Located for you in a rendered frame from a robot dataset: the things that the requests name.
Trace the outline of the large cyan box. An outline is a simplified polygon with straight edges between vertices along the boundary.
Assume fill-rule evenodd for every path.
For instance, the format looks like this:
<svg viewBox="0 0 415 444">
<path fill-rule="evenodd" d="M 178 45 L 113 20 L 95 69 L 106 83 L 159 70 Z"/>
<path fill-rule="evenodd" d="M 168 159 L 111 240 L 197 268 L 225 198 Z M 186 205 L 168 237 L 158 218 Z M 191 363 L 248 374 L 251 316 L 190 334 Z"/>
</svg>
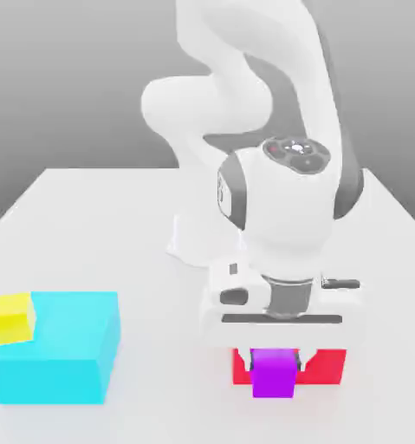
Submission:
<svg viewBox="0 0 415 444">
<path fill-rule="evenodd" d="M 120 343 L 114 291 L 34 291 L 32 340 L 0 345 L 3 405 L 98 405 Z"/>
</svg>

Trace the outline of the small yellow cube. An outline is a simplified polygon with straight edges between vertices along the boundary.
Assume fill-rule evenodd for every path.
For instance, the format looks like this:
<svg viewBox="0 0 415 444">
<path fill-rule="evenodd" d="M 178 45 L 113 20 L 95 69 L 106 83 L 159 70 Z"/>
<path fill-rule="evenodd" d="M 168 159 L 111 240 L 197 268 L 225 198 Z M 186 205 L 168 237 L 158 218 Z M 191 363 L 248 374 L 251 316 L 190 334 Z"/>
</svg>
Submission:
<svg viewBox="0 0 415 444">
<path fill-rule="evenodd" d="M 36 311 L 29 292 L 0 296 L 0 345 L 31 341 Z"/>
</svg>

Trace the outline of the small purple cube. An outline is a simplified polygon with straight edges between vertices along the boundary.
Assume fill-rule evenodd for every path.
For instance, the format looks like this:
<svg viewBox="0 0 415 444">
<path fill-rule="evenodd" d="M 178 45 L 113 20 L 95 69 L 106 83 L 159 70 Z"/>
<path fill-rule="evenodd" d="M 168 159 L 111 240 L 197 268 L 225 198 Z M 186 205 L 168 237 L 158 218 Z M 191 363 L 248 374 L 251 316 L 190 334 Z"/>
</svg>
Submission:
<svg viewBox="0 0 415 444">
<path fill-rule="evenodd" d="M 297 369 L 293 349 L 253 349 L 250 371 L 253 397 L 291 399 Z"/>
</svg>

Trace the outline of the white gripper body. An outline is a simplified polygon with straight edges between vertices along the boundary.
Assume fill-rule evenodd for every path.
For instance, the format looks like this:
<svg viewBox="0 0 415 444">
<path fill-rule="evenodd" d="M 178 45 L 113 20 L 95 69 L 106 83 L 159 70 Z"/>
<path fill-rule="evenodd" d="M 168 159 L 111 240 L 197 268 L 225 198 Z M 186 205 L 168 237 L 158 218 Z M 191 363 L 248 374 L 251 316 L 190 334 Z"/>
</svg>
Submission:
<svg viewBox="0 0 415 444">
<path fill-rule="evenodd" d="M 247 349 L 349 349 L 364 334 L 364 300 L 359 295 L 323 294 L 295 319 L 275 320 L 263 313 L 226 314 L 204 296 L 200 329 L 216 347 Z"/>
</svg>

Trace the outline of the large red box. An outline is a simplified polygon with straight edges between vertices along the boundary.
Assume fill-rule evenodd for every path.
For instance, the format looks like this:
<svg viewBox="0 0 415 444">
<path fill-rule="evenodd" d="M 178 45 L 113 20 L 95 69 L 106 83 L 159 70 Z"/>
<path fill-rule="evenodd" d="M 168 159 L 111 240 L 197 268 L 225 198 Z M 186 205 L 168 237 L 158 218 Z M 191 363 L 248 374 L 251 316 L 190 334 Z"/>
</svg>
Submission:
<svg viewBox="0 0 415 444">
<path fill-rule="evenodd" d="M 296 375 L 297 385 L 340 384 L 347 351 L 345 349 L 318 349 L 303 371 Z M 250 385 L 250 372 L 245 369 L 243 358 L 237 349 L 231 350 L 232 383 Z"/>
</svg>

